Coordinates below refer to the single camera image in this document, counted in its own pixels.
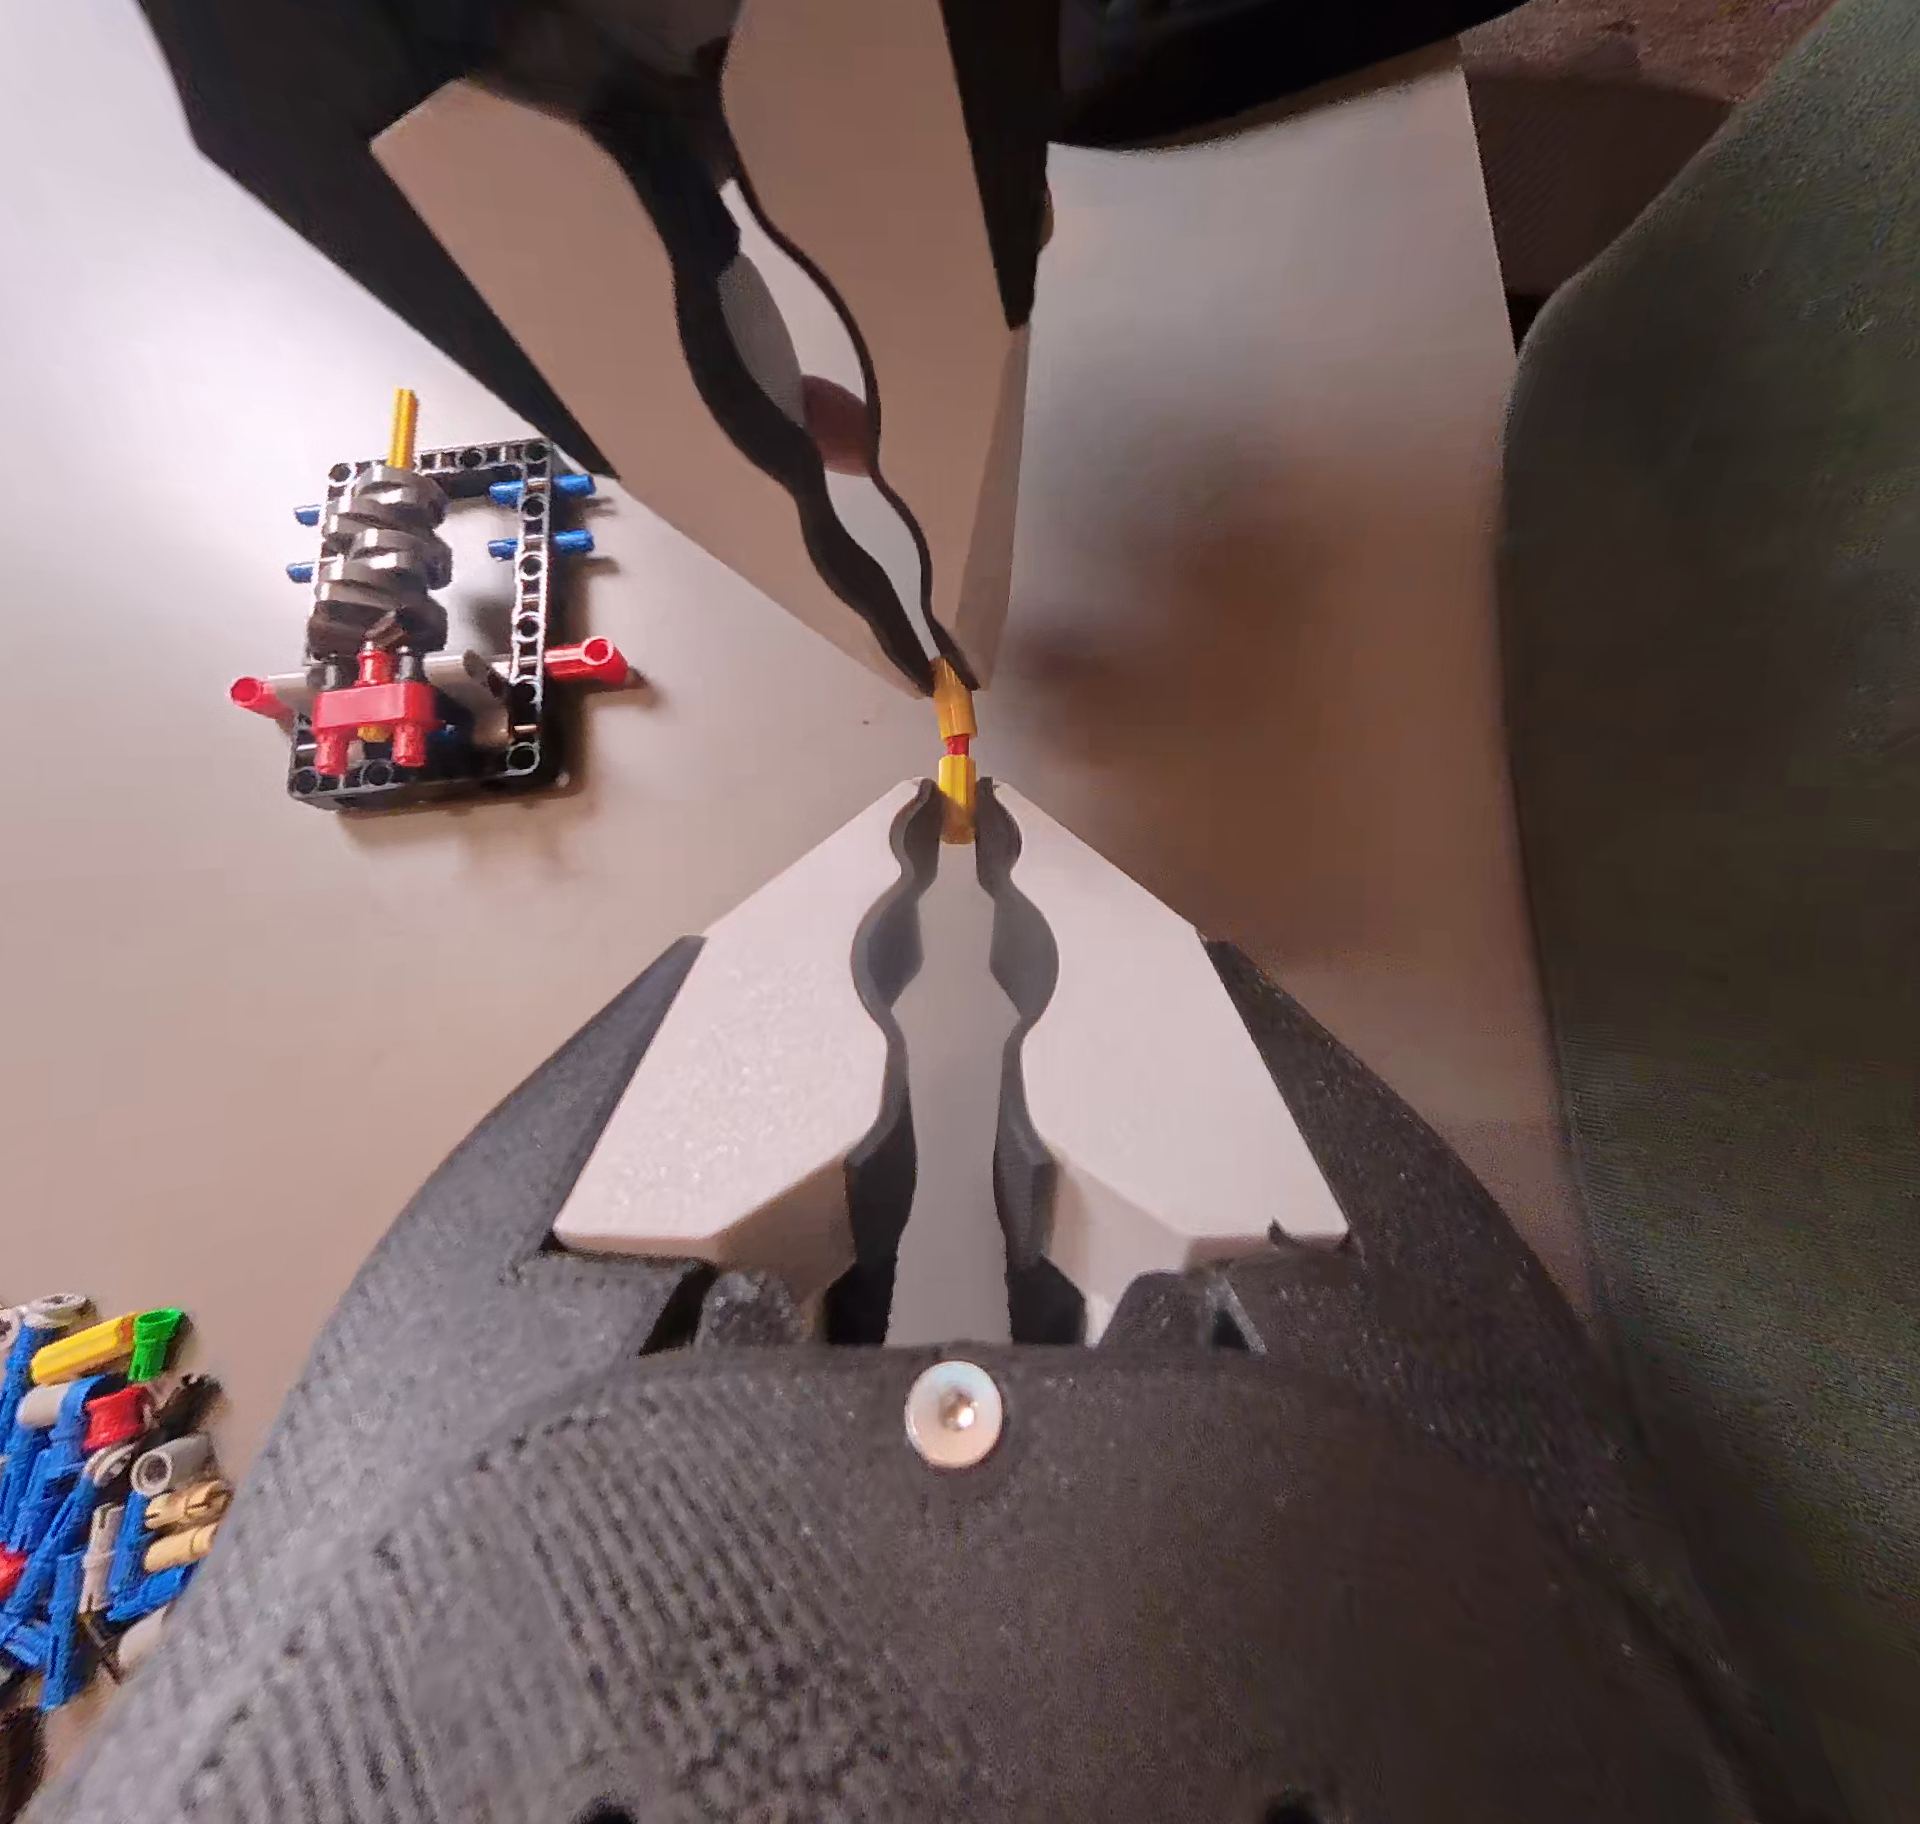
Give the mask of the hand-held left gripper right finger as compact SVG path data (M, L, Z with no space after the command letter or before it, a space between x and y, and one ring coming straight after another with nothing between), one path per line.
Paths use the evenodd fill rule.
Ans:
M992 1151L1010 1335L1100 1335L1140 1276L1343 1243L1198 931L995 780L973 861L1015 1010Z

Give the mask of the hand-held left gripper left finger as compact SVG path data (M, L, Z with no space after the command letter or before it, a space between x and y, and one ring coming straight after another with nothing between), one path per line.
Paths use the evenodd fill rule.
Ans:
M929 780L890 785L717 918L555 1217L580 1255L781 1277L854 1261L854 1183L911 1128L899 991L937 868Z

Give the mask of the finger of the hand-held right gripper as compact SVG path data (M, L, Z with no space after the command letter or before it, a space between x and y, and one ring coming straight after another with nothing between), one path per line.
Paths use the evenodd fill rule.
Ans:
M450 81L374 156L626 493L899 689L929 648L842 524L811 436L724 310L734 217L696 166L628 168L552 108Z
M878 404L929 609L985 687L1015 568L1031 332L1004 321L940 0L743 0L724 108L803 370Z

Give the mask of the black lego frame assembly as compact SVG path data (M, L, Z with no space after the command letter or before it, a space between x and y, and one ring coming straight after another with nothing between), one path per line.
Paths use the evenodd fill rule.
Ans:
M287 798L385 815L563 789L582 698L635 683L614 639L568 624L595 495L542 436L423 447L399 384L383 451L297 507L299 660L229 687L284 737Z

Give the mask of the pile of small lego pieces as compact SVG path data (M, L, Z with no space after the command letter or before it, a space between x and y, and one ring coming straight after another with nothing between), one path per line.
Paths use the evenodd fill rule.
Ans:
M52 1290L2 1310L2 1713L140 1668L229 1517L192 1317Z

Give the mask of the person's right hand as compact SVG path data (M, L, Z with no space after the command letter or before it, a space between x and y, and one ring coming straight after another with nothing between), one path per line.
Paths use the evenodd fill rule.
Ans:
M803 372L803 423L821 468L840 477L874 478L878 419L872 404L830 375Z

